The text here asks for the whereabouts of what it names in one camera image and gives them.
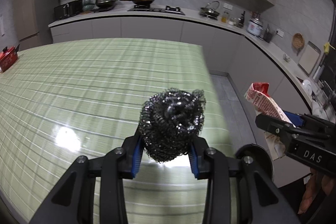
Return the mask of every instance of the pot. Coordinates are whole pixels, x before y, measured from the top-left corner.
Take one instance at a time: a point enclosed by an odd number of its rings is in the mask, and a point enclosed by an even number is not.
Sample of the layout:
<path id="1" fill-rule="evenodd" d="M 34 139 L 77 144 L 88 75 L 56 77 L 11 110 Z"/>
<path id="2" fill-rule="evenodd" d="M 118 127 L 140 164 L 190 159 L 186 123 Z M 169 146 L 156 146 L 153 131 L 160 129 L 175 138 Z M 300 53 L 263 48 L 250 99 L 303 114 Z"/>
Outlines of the pot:
<path id="1" fill-rule="evenodd" d="M 116 0 L 96 0 L 96 5 L 99 8 L 109 8 L 109 7 L 113 6 L 115 1 Z"/>
<path id="2" fill-rule="evenodd" d="M 215 9 L 213 9 L 213 8 L 209 8 L 209 6 L 210 5 L 212 5 L 213 3 L 215 3 L 215 2 L 217 2 L 218 4 L 217 4 L 217 7 L 215 8 Z M 219 16 L 219 12 L 217 12 L 216 10 L 218 9 L 218 7 L 219 7 L 219 1 L 213 1 L 213 2 L 211 2 L 211 3 L 208 3 L 207 5 L 206 5 L 206 7 L 202 7 L 201 8 L 201 13 L 204 13 L 204 14 L 206 14 L 206 15 L 209 15 L 209 16 L 213 16 L 213 17 L 218 17 Z"/>
<path id="3" fill-rule="evenodd" d="M 18 45 L 16 48 L 11 47 L 9 49 L 5 47 L 2 50 L 0 53 L 0 68 L 2 71 L 7 70 L 18 59 L 17 52 L 19 50 L 19 46 L 20 45 Z"/>
<path id="4" fill-rule="evenodd" d="M 259 18 L 251 18 L 247 31 L 255 36 L 259 36 L 261 30 L 263 29 L 263 23 Z"/>
<path id="5" fill-rule="evenodd" d="M 149 5 L 154 0 L 120 0 L 120 1 L 132 1 L 135 5 Z"/>

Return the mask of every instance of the wall outlet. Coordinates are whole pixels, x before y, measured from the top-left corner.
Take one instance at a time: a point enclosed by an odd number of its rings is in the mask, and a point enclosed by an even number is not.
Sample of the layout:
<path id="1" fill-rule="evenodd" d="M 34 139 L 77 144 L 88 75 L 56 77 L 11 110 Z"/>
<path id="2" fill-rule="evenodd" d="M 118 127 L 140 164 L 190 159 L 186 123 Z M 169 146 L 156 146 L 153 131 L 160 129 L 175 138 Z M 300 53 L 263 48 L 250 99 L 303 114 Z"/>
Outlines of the wall outlet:
<path id="1" fill-rule="evenodd" d="M 284 37 L 284 33 L 283 33 L 282 30 L 277 29 L 276 33 L 277 33 L 277 35 L 279 35 L 279 36 L 281 36 L 281 37 Z"/>
<path id="2" fill-rule="evenodd" d="M 232 5 L 228 4 L 228 3 L 224 3 L 224 8 L 232 10 Z"/>

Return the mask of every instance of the green plaid tablecloth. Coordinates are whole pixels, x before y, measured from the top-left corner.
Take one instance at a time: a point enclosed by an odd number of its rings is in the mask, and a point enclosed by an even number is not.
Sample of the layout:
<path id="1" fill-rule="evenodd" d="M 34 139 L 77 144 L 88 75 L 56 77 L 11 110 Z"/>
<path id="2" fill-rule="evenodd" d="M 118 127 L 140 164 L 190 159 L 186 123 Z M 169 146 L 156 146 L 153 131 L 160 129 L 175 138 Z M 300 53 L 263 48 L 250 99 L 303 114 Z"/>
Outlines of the green plaid tablecloth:
<path id="1" fill-rule="evenodd" d="M 134 134 L 142 103 L 170 87 L 205 91 L 201 136 L 232 156 L 200 46 L 107 38 L 19 56 L 0 74 L 0 190 L 27 222 L 78 155 L 102 156 L 120 146 Z M 200 223 L 206 183 L 193 177 L 187 156 L 158 164 L 144 154 L 137 178 L 124 181 L 129 223 Z M 95 223 L 99 189 L 97 180 Z"/>

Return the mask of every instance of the gray floor tile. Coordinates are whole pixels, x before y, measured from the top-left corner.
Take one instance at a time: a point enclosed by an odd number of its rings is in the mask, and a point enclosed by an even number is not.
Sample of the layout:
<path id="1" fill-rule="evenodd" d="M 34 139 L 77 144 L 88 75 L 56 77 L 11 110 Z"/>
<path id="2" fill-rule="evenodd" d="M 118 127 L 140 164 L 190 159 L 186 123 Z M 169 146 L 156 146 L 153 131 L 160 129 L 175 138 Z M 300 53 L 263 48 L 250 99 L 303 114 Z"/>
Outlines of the gray floor tile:
<path id="1" fill-rule="evenodd" d="M 237 125 L 235 114 L 233 113 L 233 110 L 231 108 L 230 101 L 220 100 L 219 103 L 223 111 L 227 129 L 229 130 L 230 133 L 230 138 L 232 145 L 234 147 L 234 152 L 236 152 L 241 146 L 243 146 L 243 140 L 239 131 L 239 127 Z"/>
<path id="2" fill-rule="evenodd" d="M 235 115 L 238 129 L 244 144 L 256 143 L 245 111 L 239 101 L 230 101 L 232 111 Z"/>
<path id="3" fill-rule="evenodd" d="M 220 76 L 220 82 L 225 90 L 225 93 L 227 95 L 227 98 L 230 101 L 239 101 L 237 94 L 235 92 L 235 90 L 233 89 L 229 79 L 227 77 L 224 76 Z"/>
<path id="4" fill-rule="evenodd" d="M 211 75 L 211 80 L 213 82 L 213 85 L 215 87 L 217 96 L 219 100 L 228 100 L 226 92 L 221 84 L 221 79 L 220 77 L 222 76 L 218 76 L 218 75 Z"/>

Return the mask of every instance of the pot lid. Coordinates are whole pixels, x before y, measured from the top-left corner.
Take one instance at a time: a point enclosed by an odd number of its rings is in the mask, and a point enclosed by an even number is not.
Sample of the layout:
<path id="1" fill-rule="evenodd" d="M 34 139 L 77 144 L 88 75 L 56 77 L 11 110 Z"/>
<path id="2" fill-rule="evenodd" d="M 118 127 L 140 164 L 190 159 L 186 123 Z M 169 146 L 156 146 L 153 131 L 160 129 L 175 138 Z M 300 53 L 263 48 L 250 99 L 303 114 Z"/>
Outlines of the pot lid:
<path id="1" fill-rule="evenodd" d="M 263 22 L 259 18 L 251 18 L 250 21 L 260 26 L 263 26 Z"/>

